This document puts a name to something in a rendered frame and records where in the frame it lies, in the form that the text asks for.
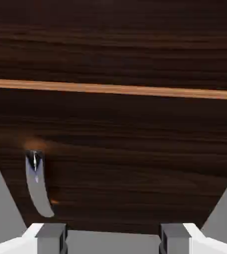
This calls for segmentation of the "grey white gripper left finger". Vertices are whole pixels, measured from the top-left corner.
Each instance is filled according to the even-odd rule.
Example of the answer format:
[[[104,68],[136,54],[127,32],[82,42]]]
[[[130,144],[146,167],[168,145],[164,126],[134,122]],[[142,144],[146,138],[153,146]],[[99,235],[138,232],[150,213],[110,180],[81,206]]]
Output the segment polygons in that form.
[[[0,254],[68,254],[65,223],[33,223],[20,236],[0,243]]]

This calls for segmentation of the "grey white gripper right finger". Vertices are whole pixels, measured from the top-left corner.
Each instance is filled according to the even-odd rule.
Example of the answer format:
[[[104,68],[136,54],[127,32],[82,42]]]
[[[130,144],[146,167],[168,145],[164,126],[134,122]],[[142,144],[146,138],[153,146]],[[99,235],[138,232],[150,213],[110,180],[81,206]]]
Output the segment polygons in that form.
[[[227,254],[227,244],[206,237],[194,223],[161,223],[159,254]]]

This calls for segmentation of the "dark wood cabinet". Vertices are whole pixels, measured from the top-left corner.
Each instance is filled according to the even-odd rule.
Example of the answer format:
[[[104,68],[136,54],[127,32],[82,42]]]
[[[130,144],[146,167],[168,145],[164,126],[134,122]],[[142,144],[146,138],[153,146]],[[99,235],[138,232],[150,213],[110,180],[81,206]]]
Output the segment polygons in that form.
[[[227,100],[227,0],[0,0],[0,88]]]

